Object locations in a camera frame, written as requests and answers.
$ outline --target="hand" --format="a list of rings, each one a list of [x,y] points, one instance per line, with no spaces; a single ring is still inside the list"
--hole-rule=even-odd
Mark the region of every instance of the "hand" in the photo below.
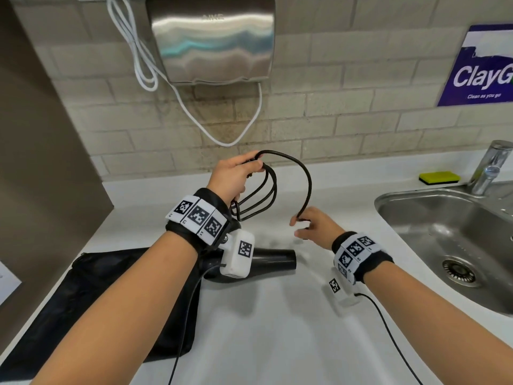
[[[345,232],[327,214],[316,207],[306,208],[299,218],[310,220],[310,226],[296,230],[294,236],[301,239],[309,239],[327,250],[331,250],[331,245],[335,239]],[[292,216],[290,226],[295,226],[297,221],[298,218]]]
[[[240,194],[246,190],[244,186],[248,174],[264,171],[262,161],[244,163],[258,153],[258,150],[250,151],[244,155],[219,161],[214,168],[207,188],[217,194],[230,207],[232,200],[238,200]]]

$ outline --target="faucet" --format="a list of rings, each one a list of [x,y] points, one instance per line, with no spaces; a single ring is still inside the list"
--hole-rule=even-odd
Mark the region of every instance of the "faucet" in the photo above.
[[[473,195],[483,195],[491,182],[501,172],[501,167],[513,150],[513,142],[492,141],[488,151],[484,154],[471,180],[467,190]]]

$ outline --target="brick wall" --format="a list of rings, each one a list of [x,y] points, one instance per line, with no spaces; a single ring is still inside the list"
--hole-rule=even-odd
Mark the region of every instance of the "brick wall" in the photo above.
[[[169,87],[148,93],[138,86],[104,3],[12,1],[106,181],[204,171],[250,149],[308,162],[513,138],[513,104],[435,108],[468,26],[511,20],[513,0],[277,0],[262,113],[231,148],[202,135]],[[133,7],[141,35],[150,38],[144,4]],[[258,105],[255,84],[181,92],[189,110],[226,142]]]

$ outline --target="coiled black cord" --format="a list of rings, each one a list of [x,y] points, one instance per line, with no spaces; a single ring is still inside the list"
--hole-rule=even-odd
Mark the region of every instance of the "coiled black cord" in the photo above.
[[[178,358],[182,354],[182,349],[184,347],[184,341],[185,341],[185,330],[187,328],[187,318],[189,317],[189,308],[191,307],[192,298],[194,297],[194,293],[197,289],[197,286],[200,284],[201,280],[203,279],[203,277],[205,277],[205,275],[208,272],[215,269],[216,267],[225,267],[225,266],[226,265],[221,264],[221,265],[213,265],[212,267],[209,267],[205,272],[203,272],[203,274],[196,281],[196,285],[194,286],[194,289],[192,290],[192,293],[191,293],[191,298],[189,299],[189,304],[187,304],[187,310],[185,310],[184,329],[182,330],[180,347],[178,348],[178,354],[176,354],[176,360],[174,361],[173,371],[171,372],[171,377],[169,378],[169,382],[167,383],[167,385],[171,385],[171,381],[173,381],[174,371],[176,370],[176,364],[178,363]]]
[[[286,158],[286,159],[288,159],[290,161],[293,161],[293,162],[297,163],[303,169],[303,171],[305,172],[306,179],[308,180],[308,193],[306,195],[305,203],[303,204],[303,206],[301,207],[301,209],[299,210],[299,212],[297,214],[297,216],[299,218],[301,213],[303,213],[305,208],[308,206],[308,202],[310,201],[310,196],[312,194],[312,178],[310,176],[310,172],[308,171],[306,166],[303,164],[303,162],[301,162],[300,160],[294,158],[291,155],[284,154],[284,153],[279,152],[279,151],[262,150],[262,151],[259,151],[255,155],[254,159],[257,160],[258,158],[260,158],[264,154],[272,154],[272,155],[282,156],[283,158]],[[254,190],[250,195],[245,197],[243,200],[240,200],[238,202],[237,201],[232,201],[231,213],[234,216],[234,218],[236,218],[240,222],[243,222],[243,221],[245,221],[245,220],[247,220],[249,218],[252,218],[253,216],[255,216],[255,215],[259,214],[259,213],[262,213],[262,212],[266,211],[267,209],[269,209],[274,204],[274,201],[276,200],[276,196],[277,196],[277,192],[278,192],[278,184],[277,184],[277,180],[276,180],[276,173],[274,172],[273,168],[271,168],[269,165],[266,165],[265,163],[262,166],[262,168],[265,170],[265,178],[264,178],[264,181],[260,184],[260,186],[257,187],[256,190]],[[269,177],[271,177],[271,179],[273,180],[273,186],[272,186],[270,192],[267,193],[260,201],[257,201],[252,206],[250,206],[250,207],[248,207],[248,208],[246,208],[246,209],[241,211],[240,210],[240,206],[242,204],[244,204],[246,201],[248,201],[250,198],[252,198],[255,194],[257,194],[265,186],[265,184],[267,183],[267,180],[269,179]],[[269,202],[269,204],[267,204],[265,207],[259,209],[256,212],[253,212],[250,215],[243,216],[243,217],[241,216],[242,214],[250,212],[254,208],[256,208],[259,205],[261,205],[262,203],[264,203],[267,199],[269,199],[269,197],[272,197],[272,199]]]
[[[401,352],[401,349],[399,349],[399,346],[397,345],[397,343],[395,343],[395,339],[394,337],[392,336],[392,333],[390,332],[390,329],[388,328],[388,325],[385,321],[385,318],[383,317],[383,314],[381,313],[381,310],[379,309],[378,305],[374,302],[374,300],[372,298],[370,298],[369,296],[367,295],[364,295],[363,293],[355,293],[355,296],[358,297],[358,296],[363,296],[363,297],[366,297],[370,300],[370,302],[372,304],[374,304],[374,307],[377,309],[378,313],[380,314],[381,316],[381,320],[383,321],[383,324],[385,324],[385,328],[386,328],[386,331],[388,332],[388,336],[390,337],[390,339],[392,339],[392,343],[394,344],[395,348],[397,349],[397,352],[399,353],[399,355],[401,356],[401,358],[403,359],[404,363],[406,363],[406,366],[408,367],[408,369],[410,369],[411,373],[414,375],[415,379],[417,380],[417,382],[420,384],[420,385],[424,385],[419,377],[417,377],[417,375],[415,374],[414,370],[411,368],[410,364],[408,363],[408,361],[406,360],[406,358],[404,357],[403,353]]]

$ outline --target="sink drain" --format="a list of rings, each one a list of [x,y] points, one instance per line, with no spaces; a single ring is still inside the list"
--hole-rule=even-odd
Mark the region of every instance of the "sink drain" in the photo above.
[[[476,274],[468,265],[454,259],[446,259],[442,262],[442,266],[449,277],[456,282],[465,282],[472,284],[476,281]]]

